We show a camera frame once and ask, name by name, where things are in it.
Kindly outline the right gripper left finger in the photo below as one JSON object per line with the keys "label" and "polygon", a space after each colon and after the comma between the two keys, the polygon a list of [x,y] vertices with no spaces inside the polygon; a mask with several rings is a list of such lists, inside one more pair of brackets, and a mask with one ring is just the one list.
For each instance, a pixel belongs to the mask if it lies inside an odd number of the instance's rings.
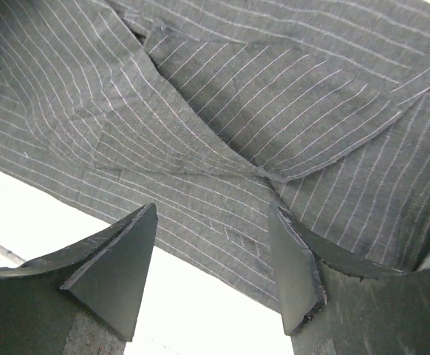
{"label": "right gripper left finger", "polygon": [[122,354],[156,230],[150,203],[61,250],[0,268],[0,354]]}

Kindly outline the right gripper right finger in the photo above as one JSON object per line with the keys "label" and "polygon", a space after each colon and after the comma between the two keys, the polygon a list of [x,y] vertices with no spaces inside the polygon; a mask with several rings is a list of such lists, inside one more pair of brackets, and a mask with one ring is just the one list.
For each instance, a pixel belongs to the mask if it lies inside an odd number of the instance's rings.
{"label": "right gripper right finger", "polygon": [[360,257],[271,205],[271,263],[295,354],[430,354],[430,268]]}

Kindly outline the black pinstripe long sleeve shirt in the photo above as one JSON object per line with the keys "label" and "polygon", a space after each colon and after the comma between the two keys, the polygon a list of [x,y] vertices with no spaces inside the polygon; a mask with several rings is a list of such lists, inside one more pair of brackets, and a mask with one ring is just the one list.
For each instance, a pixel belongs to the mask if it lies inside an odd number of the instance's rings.
{"label": "black pinstripe long sleeve shirt", "polygon": [[430,3],[0,1],[0,170],[271,309],[271,203],[428,268]]}

